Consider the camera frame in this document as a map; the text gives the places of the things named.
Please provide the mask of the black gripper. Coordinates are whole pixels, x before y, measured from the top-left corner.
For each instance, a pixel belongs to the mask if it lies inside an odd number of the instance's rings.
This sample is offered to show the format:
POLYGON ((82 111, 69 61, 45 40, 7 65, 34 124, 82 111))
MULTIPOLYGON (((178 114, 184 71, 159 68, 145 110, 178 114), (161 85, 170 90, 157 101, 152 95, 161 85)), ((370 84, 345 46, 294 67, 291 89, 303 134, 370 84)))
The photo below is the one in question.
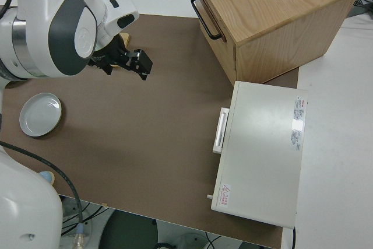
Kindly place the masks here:
POLYGON ((151 73, 153 63, 146 52, 142 49, 137 49, 139 53, 136 64, 126 54, 129 50, 126 49, 124 40, 120 35, 116 35, 104 48, 97 50, 91 56, 88 66, 96 66, 103 70, 107 75, 112 74, 113 65, 120 66, 129 71, 137 71, 142 80, 146 80, 151 73))

